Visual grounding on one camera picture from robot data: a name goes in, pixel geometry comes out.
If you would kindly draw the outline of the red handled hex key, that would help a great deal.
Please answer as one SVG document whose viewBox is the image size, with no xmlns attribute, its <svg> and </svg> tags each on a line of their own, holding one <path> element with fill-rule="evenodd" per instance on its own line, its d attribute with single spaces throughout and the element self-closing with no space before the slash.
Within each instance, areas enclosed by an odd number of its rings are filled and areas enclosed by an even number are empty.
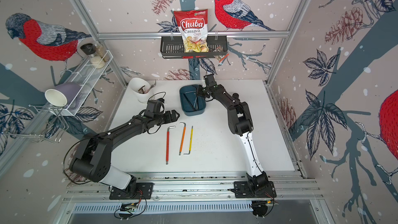
<svg viewBox="0 0 398 224">
<path fill-rule="evenodd" d="M 165 156 L 165 162 L 166 165 L 169 164 L 169 150 L 170 150 L 170 129 L 174 129 L 176 128 L 175 125 L 170 126 L 167 128 L 167 132 L 166 132 L 166 156 Z"/>
</svg>

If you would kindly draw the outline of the thin black hex key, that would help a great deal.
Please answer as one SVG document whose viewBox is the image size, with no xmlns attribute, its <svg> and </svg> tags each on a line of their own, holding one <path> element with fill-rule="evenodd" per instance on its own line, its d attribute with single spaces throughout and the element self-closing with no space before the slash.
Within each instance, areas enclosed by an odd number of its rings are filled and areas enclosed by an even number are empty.
<svg viewBox="0 0 398 224">
<path fill-rule="evenodd" d="M 188 103 L 188 104 L 190 105 L 190 107 L 192 108 L 192 110 L 193 110 L 194 112 L 196 112 L 198 109 L 195 108 L 195 104 L 192 104 L 191 101 L 190 101 L 190 99 L 189 99 L 185 94 L 183 94 L 183 96 L 184 96 L 184 98 L 186 99 L 187 103 Z"/>
</svg>

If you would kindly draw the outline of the yellow handled hex key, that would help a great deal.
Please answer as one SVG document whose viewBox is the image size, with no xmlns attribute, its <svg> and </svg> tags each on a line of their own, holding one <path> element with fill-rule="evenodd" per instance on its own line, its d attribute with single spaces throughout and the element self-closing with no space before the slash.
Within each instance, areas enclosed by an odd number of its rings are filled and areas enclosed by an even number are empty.
<svg viewBox="0 0 398 224">
<path fill-rule="evenodd" d="M 192 150 L 192 141 L 193 141 L 193 128 L 194 126 L 191 127 L 191 132 L 190 132 L 190 143 L 189 143 L 189 151 L 188 153 L 184 153 L 184 156 L 189 156 Z"/>
</svg>

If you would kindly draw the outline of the orange handled hex key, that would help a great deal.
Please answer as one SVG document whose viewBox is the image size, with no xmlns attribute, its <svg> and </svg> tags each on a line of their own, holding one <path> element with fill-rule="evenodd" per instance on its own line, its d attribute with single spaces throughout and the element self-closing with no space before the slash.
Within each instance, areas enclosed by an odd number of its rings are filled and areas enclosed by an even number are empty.
<svg viewBox="0 0 398 224">
<path fill-rule="evenodd" d="M 181 125 L 183 125 L 183 131 L 181 135 L 181 142 L 180 142 L 180 147 L 179 147 L 179 156 L 182 154 L 182 148 L 183 148 L 183 142 L 184 142 L 184 137 L 186 133 L 186 123 L 185 122 L 180 122 Z"/>
</svg>

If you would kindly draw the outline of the large black hex key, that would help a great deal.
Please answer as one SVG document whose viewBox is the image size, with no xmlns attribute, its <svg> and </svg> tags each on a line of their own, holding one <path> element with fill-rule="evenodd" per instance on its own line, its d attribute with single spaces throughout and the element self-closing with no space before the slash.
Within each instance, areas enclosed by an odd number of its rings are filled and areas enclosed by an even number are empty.
<svg viewBox="0 0 398 224">
<path fill-rule="evenodd" d="M 194 91 L 184 92 L 183 94 L 185 94 L 190 99 L 192 104 L 194 104 L 196 99 L 198 99 L 197 93 Z"/>
</svg>

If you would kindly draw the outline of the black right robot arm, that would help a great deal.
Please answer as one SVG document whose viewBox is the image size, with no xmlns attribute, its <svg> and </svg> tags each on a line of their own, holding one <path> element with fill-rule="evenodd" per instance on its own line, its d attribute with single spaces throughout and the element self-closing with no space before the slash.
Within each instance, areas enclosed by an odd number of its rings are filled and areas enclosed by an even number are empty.
<svg viewBox="0 0 398 224">
<path fill-rule="evenodd" d="M 240 138 L 246 154 L 249 191 L 254 196 L 265 192 L 271 183 L 254 146 L 254 125 L 248 104 L 239 99 L 238 93 L 229 94 L 223 85 L 216 83 L 214 74 L 204 76 L 204 85 L 198 87 L 197 94 L 206 99 L 216 100 L 226 108 L 229 129 Z"/>
</svg>

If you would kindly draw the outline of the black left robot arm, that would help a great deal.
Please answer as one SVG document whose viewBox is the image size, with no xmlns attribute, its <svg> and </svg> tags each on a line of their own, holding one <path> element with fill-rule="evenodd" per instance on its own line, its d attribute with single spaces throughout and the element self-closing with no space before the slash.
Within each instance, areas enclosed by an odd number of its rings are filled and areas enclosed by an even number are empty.
<svg viewBox="0 0 398 224">
<path fill-rule="evenodd" d="M 126 123 L 109 131 L 86 135 L 74 154 L 69 169 L 95 183 L 103 183 L 120 190 L 126 190 L 133 180 L 112 165 L 112 152 L 129 139 L 148 132 L 155 126 L 176 122 L 180 114 L 175 110 L 151 113 L 143 110 Z"/>
</svg>

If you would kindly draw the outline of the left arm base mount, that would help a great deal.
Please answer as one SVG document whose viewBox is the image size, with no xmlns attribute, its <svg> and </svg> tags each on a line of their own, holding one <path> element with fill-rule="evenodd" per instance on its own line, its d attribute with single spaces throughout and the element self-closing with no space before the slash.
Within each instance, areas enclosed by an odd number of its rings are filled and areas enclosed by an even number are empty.
<svg viewBox="0 0 398 224">
<path fill-rule="evenodd" d="M 113 187 L 110 190 L 110 200 L 139 200 L 141 197 L 151 199 L 154 183 L 133 182 L 124 190 Z"/>
</svg>

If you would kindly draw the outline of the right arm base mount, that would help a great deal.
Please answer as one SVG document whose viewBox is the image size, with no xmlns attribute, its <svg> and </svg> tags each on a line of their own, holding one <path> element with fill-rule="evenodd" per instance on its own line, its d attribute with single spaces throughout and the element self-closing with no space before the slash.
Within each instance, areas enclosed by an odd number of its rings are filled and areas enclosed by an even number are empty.
<svg viewBox="0 0 398 224">
<path fill-rule="evenodd" d="M 249 181 L 235 181 L 230 192 L 235 194 L 236 198 L 276 198 L 276 189 L 274 183 L 269 181 L 265 185 L 253 186 Z"/>
</svg>

